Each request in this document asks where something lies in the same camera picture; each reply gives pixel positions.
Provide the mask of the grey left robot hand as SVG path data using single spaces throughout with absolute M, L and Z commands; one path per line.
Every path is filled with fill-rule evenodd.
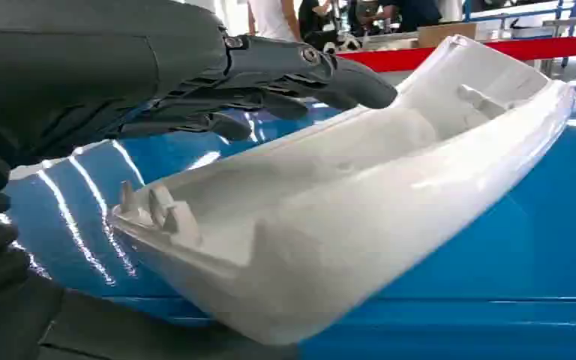
M 302 98 L 389 106 L 370 68 L 298 40 L 231 36 L 177 1 L 0 1 L 0 214 L 10 171 L 107 139 L 246 138 L 229 108 L 303 116 Z M 179 326 L 37 274 L 0 223 L 0 359 L 296 359 L 222 325 Z

